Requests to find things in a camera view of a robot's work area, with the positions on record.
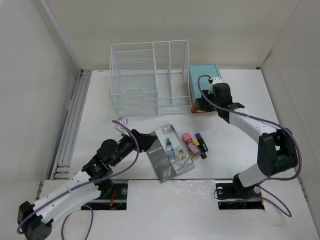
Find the pink glue stick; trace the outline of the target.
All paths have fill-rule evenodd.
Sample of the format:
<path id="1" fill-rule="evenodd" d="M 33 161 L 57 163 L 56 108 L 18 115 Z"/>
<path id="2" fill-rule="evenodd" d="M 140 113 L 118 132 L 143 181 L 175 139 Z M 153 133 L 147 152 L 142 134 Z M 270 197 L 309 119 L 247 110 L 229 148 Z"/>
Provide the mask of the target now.
<path id="1" fill-rule="evenodd" d="M 186 144 L 189 152 L 191 153 L 193 158 L 197 158 L 200 155 L 200 150 L 195 144 L 194 140 L 192 139 L 189 133 L 185 133 L 182 135 L 182 140 Z"/>

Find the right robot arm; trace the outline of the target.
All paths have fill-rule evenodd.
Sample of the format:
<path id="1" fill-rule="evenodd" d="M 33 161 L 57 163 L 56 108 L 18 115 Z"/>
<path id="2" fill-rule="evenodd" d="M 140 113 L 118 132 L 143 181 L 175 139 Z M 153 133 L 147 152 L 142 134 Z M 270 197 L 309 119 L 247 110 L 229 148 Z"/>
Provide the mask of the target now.
<path id="1" fill-rule="evenodd" d="M 251 200 L 260 197 L 255 190 L 274 175 L 294 167 L 301 167 L 301 153 L 292 133 L 281 125 L 248 114 L 239 102 L 233 102 L 230 86 L 227 83 L 211 83 L 209 90 L 201 91 L 201 109 L 206 105 L 218 116 L 250 136 L 258 145 L 257 162 L 247 170 L 236 174 L 232 182 L 216 184 L 218 200 Z M 142 134 L 133 129 L 132 134 L 138 141 L 139 149 L 146 152 L 160 182 L 165 182 L 188 170 L 169 139 L 153 131 Z"/>

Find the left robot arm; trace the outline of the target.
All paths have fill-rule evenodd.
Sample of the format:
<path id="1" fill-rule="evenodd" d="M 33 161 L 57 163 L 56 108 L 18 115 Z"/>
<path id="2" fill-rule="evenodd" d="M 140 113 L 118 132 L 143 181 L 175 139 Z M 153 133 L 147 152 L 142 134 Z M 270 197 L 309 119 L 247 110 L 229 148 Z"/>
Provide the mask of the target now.
<path id="1" fill-rule="evenodd" d="M 135 129 L 119 141 L 107 139 L 70 180 L 47 196 L 33 203 L 25 201 L 18 208 L 17 233 L 28 240 L 45 240 L 60 221 L 86 203 L 111 195 L 112 167 L 131 152 L 147 152 L 157 136 L 139 133 Z"/>

